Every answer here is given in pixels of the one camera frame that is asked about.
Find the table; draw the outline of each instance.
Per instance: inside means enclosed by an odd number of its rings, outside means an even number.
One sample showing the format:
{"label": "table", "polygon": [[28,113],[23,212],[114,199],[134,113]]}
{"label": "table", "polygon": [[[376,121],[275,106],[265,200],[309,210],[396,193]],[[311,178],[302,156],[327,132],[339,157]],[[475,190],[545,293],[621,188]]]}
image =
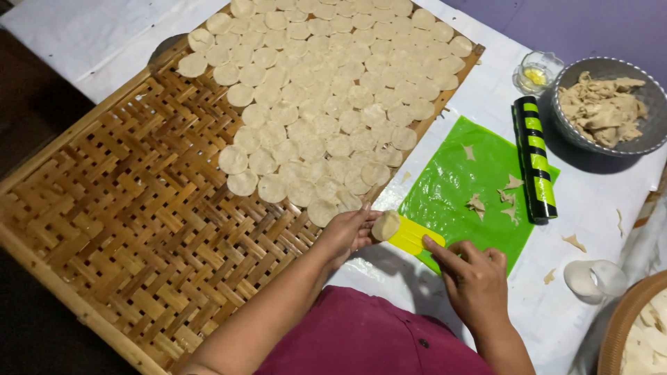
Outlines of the table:
{"label": "table", "polygon": [[[514,141],[510,104],[521,94],[512,85],[512,71],[530,50],[437,0],[417,0],[472,41],[487,47],[476,66],[444,111],[406,160],[396,178],[378,198],[375,209],[395,208],[409,192],[459,115],[465,115]],[[38,56],[99,103],[141,70],[157,45],[169,36],[187,33],[226,0],[123,0],[89,3],[85,0],[26,0],[0,19]],[[667,148],[647,155],[616,173],[592,173],[555,155],[552,165],[562,170],[554,193],[560,217],[537,227],[508,282],[510,317],[522,335],[539,374],[565,374],[598,306],[587,305],[567,289],[562,270],[572,260],[607,259],[617,262],[625,238],[616,224],[618,208],[630,232],[649,190],[658,186]],[[412,176],[401,183],[404,173]],[[577,233],[584,254],[560,236]],[[543,277],[556,268],[556,280]],[[470,333],[446,301],[442,282],[425,266],[388,244],[359,251],[329,281],[387,298],[393,304],[448,323],[470,346]]]}

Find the metal bowl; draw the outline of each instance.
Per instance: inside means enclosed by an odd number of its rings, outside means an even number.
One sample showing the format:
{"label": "metal bowl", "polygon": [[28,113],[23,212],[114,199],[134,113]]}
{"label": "metal bowl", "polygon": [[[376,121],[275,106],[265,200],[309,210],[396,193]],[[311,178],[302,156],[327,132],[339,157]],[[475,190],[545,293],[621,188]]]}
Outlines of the metal bowl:
{"label": "metal bowl", "polygon": [[[560,107],[558,88],[572,87],[579,80],[579,74],[589,71],[593,79],[615,79],[621,77],[636,78],[646,81],[646,85],[635,89],[632,94],[644,102],[648,110],[648,119],[638,119],[640,137],[630,141],[618,142],[616,147],[609,148],[589,141],[581,135],[568,121]],[[581,59],[563,69],[551,87],[551,107],[556,114],[556,129],[570,143],[588,151],[604,153],[612,156],[646,155],[667,141],[667,95],[660,84],[645,71],[623,60],[612,57],[589,57]]]}

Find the hand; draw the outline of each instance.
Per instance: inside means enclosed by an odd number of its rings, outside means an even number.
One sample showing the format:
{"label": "hand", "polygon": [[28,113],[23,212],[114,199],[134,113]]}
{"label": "hand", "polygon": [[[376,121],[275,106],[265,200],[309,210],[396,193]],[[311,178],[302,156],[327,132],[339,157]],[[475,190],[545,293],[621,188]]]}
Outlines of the hand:
{"label": "hand", "polygon": [[470,241],[455,242],[448,249],[428,236],[423,241],[440,266],[454,311],[473,336],[511,326],[504,253],[494,248],[480,252]]}
{"label": "hand", "polygon": [[369,203],[358,211],[338,214],[324,228],[313,248],[324,253],[331,268],[337,270],[357,249],[371,244],[368,235],[381,215],[380,211],[371,211]]}

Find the purple wall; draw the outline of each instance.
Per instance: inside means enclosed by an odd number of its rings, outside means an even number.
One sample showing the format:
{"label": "purple wall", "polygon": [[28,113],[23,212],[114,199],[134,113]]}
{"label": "purple wall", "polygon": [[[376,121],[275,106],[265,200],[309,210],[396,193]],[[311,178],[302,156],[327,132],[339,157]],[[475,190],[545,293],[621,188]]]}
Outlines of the purple wall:
{"label": "purple wall", "polygon": [[441,0],[530,49],[572,63],[626,60],[667,87],[665,0]]}

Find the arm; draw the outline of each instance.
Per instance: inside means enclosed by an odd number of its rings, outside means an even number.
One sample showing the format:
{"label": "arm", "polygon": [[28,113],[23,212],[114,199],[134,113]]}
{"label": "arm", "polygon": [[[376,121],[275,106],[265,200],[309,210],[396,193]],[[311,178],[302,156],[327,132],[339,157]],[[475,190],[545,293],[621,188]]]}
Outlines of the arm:
{"label": "arm", "polygon": [[292,262],[199,345],[180,374],[252,374],[273,347],[296,326],[332,271],[371,243],[380,212],[368,205],[336,216],[308,253]]}
{"label": "arm", "polygon": [[535,375],[507,312],[505,254],[494,248],[480,252],[470,241],[445,249],[427,236],[424,245],[440,266],[452,307],[470,329],[477,353],[497,375]]}

